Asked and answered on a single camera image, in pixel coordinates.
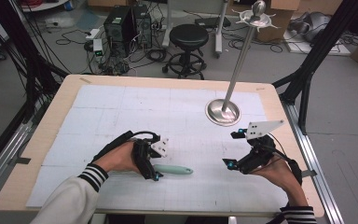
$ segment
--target computer tower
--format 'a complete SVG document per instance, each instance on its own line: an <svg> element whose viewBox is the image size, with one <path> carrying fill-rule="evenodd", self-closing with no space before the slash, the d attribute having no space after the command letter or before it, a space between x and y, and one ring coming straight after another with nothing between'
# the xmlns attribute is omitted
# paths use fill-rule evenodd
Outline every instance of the computer tower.
<svg viewBox="0 0 358 224"><path fill-rule="evenodd" d="M129 6L114 6L103 23L106 38L111 45L111 54L117 57L128 57L130 43L136 32Z"/></svg>
<svg viewBox="0 0 358 224"><path fill-rule="evenodd" d="M135 19L138 45L146 49L152 48L151 18L147 13L147 6L139 4L132 7L133 18Z"/></svg>

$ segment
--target striped sleeve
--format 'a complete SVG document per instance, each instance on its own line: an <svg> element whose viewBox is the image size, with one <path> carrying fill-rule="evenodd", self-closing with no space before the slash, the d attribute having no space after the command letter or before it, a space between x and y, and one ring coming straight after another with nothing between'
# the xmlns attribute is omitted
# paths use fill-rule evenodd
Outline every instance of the striped sleeve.
<svg viewBox="0 0 358 224"><path fill-rule="evenodd" d="M316 224L313 208L310 206L283 207L281 211L288 224Z"/></svg>
<svg viewBox="0 0 358 224"><path fill-rule="evenodd" d="M95 191L98 192L109 175L103 168L90 163L79 177L89 182Z"/></svg>

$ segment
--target black stool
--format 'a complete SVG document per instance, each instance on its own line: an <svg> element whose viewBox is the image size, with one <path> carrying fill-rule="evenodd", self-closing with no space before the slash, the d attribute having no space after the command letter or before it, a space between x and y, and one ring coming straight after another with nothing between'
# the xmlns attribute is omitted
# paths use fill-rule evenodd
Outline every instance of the black stool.
<svg viewBox="0 0 358 224"><path fill-rule="evenodd" d="M196 24L184 24L172 28L170 32L171 42L185 52L173 55L162 67L162 72L167 73L168 67L170 67L174 73L178 74L178 78L200 74L201 79L204 80L201 70L206 68L206 63L200 57L203 56L200 47L204 46L208 39L208 32ZM200 56L191 53L194 50L197 50ZM195 57L196 60L191 61L191 56Z"/></svg>

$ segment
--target wrist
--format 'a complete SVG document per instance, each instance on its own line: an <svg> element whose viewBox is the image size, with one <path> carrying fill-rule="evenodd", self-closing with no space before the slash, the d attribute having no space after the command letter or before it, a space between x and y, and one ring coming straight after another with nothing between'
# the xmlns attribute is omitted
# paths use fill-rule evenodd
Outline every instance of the wrist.
<svg viewBox="0 0 358 224"><path fill-rule="evenodd" d="M290 206L308 206L304 190L298 183L283 190L287 194Z"/></svg>
<svg viewBox="0 0 358 224"><path fill-rule="evenodd" d="M106 160L104 157L98 159L97 161L93 162L93 164L98 165L99 167L101 167L105 172L110 172L112 170L114 170L115 165L113 161L110 160Z"/></svg>

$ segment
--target human hand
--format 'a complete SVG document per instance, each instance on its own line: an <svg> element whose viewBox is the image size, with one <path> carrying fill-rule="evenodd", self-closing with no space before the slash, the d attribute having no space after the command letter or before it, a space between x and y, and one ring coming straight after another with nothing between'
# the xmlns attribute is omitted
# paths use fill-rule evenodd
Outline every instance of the human hand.
<svg viewBox="0 0 358 224"><path fill-rule="evenodd" d="M308 206L304 190L283 159L274 156L267 165L254 169L251 175L261 175L272 184L282 188L291 206Z"/></svg>
<svg viewBox="0 0 358 224"><path fill-rule="evenodd" d="M93 162L99 165L106 172L109 171L134 171L140 173L138 167L132 160L133 142L126 142L119 147L110 150L100 159Z"/></svg>

